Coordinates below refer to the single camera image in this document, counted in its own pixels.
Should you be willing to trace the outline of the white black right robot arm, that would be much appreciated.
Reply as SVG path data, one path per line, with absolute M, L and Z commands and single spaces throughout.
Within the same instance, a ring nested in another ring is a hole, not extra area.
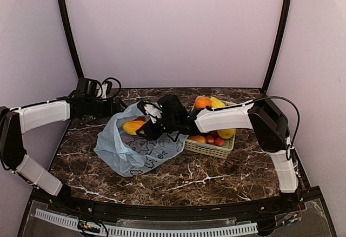
M 187 112 L 175 95 L 167 95 L 156 104 L 139 101 L 137 108 L 149 120 L 136 130 L 147 140 L 176 132 L 178 135 L 202 135 L 221 129 L 251 129 L 260 148 L 269 154 L 278 176 L 280 196 L 273 207 L 287 212 L 297 206 L 301 191 L 297 163 L 293 157 L 294 137 L 290 136 L 288 119 L 273 102 L 263 96 L 232 106 L 206 107 Z

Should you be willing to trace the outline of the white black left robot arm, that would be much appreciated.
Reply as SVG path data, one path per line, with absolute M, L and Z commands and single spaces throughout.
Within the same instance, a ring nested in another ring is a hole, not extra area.
M 118 99 L 53 100 L 28 107 L 1 107 L 1 163 L 34 188 L 56 197 L 64 213 L 76 209 L 71 188 L 48 171 L 49 161 L 69 120 L 84 116 L 109 117 L 121 110 Z

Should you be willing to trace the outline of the yellow lemon fruit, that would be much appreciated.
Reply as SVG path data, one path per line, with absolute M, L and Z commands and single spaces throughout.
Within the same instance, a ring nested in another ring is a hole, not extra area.
M 211 97 L 210 98 L 210 101 L 211 101 L 211 107 L 212 108 L 224 108 L 225 107 L 225 103 L 222 102 L 221 100 L 215 98 L 215 97 Z

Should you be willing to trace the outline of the red apple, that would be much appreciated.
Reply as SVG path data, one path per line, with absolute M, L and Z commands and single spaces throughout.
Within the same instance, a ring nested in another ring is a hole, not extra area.
M 145 117 L 144 116 L 140 116 L 136 119 L 136 121 L 145 121 Z

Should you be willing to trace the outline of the orange persimmon fruit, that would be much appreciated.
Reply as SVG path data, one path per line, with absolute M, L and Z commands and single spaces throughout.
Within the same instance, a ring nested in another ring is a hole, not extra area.
M 206 107 L 212 107 L 211 99 L 207 97 L 198 97 L 195 99 L 195 109 L 204 109 Z

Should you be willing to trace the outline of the light blue printed plastic bag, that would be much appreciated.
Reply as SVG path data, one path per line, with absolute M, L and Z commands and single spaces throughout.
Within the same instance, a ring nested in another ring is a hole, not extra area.
M 175 158 L 184 150 L 188 138 L 187 135 L 174 132 L 171 137 L 163 134 L 158 140 L 148 141 L 127 134 L 123 124 L 140 116 L 143 116 L 143 113 L 137 108 L 136 103 L 113 115 L 103 131 L 98 134 L 94 148 L 95 153 L 123 177 L 143 175 Z

